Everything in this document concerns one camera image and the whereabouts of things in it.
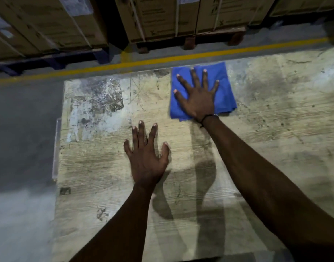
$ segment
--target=bracelet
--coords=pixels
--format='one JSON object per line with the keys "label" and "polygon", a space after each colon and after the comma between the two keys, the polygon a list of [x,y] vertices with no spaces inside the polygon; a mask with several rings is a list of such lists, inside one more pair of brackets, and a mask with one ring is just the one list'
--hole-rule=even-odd
{"label": "bracelet", "polygon": [[205,120],[205,118],[207,118],[207,117],[217,117],[217,118],[219,118],[219,116],[217,115],[217,114],[208,114],[208,115],[205,115],[204,117],[203,117],[203,119],[201,120],[201,127],[200,128],[204,128],[204,125],[203,125],[203,121]]}

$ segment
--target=blue cloth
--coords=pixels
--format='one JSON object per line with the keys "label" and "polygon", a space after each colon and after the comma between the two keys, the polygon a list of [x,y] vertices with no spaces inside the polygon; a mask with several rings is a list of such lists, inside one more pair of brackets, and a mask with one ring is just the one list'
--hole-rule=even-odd
{"label": "blue cloth", "polygon": [[[208,66],[195,66],[196,74],[202,82],[202,71],[207,69],[208,72],[208,89],[211,90],[216,80],[219,80],[219,87],[214,97],[214,112],[215,114],[232,112],[237,106],[231,90],[228,75],[226,73],[225,62],[217,63]],[[180,74],[187,82],[194,86],[190,69],[188,67],[174,67],[172,69],[172,88],[170,99],[170,117],[178,118],[180,121],[191,119],[180,107],[177,99],[174,96],[174,89],[177,89],[182,95],[188,99],[189,95],[186,89],[177,79],[177,74]]]}

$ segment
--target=warehouse floor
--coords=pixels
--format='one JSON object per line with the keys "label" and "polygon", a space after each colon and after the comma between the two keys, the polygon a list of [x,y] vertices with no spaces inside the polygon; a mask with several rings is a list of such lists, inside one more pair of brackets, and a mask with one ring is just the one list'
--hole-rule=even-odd
{"label": "warehouse floor", "polygon": [[51,172],[64,80],[304,49],[323,51],[334,46],[332,37],[334,22],[302,24],[252,31],[237,47],[201,44],[193,51],[172,47],[144,55],[132,47],[123,53],[112,48],[111,67],[92,61],[60,72],[28,70],[18,78],[0,73],[0,262],[51,261],[56,191]]}

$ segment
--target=hand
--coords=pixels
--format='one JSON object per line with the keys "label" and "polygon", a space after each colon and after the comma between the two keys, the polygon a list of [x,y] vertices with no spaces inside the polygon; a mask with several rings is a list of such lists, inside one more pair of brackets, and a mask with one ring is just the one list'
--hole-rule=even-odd
{"label": "hand", "polygon": [[136,184],[144,188],[155,188],[157,182],[164,174],[168,166],[169,147],[166,142],[162,146],[162,156],[158,158],[155,154],[154,140],[157,132],[157,124],[152,126],[149,138],[145,137],[145,125],[139,121],[139,130],[132,127],[133,132],[133,151],[129,141],[125,140],[124,150],[130,160],[132,176]]}
{"label": "hand", "polygon": [[193,117],[197,122],[201,122],[206,115],[214,114],[214,95],[217,92],[219,86],[219,80],[214,84],[211,91],[208,91],[208,74],[207,70],[204,69],[202,72],[202,85],[197,77],[194,68],[191,69],[191,76],[194,83],[194,87],[189,85],[189,83],[184,80],[184,78],[177,74],[178,81],[184,86],[189,94],[189,99],[186,100],[182,94],[175,89],[174,95],[177,98],[182,109],[191,117]]}

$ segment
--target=yellow floor line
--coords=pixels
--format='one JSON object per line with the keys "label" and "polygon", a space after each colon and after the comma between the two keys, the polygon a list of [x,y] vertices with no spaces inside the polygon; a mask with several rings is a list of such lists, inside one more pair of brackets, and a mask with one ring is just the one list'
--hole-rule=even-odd
{"label": "yellow floor line", "polygon": [[105,70],[125,69],[125,68],[132,68],[136,66],[167,63],[167,62],[173,62],[173,61],[185,61],[185,60],[192,60],[192,59],[201,59],[201,58],[206,58],[206,57],[216,57],[216,56],[231,55],[231,54],[246,53],[246,52],[257,52],[257,51],[262,51],[262,50],[267,50],[267,49],[278,49],[278,48],[286,48],[286,47],[312,45],[316,43],[324,43],[324,42],[327,42],[328,40],[329,40],[328,38],[308,39],[308,40],[292,41],[292,42],[287,42],[287,43],[277,43],[277,44],[270,44],[270,45],[257,46],[257,47],[204,52],[204,53],[198,53],[198,54],[165,57],[165,58],[143,60],[143,61],[122,62],[118,64],[100,65],[96,67],[89,67],[89,68],[76,69],[76,70],[61,70],[61,71],[56,71],[56,72],[51,72],[51,73],[44,73],[44,74],[23,75],[23,76],[18,76],[18,77],[0,79],[0,84],[19,82],[19,81],[39,80],[39,79],[75,75],[75,74],[81,74],[81,73],[99,72],[99,71],[105,71]]}

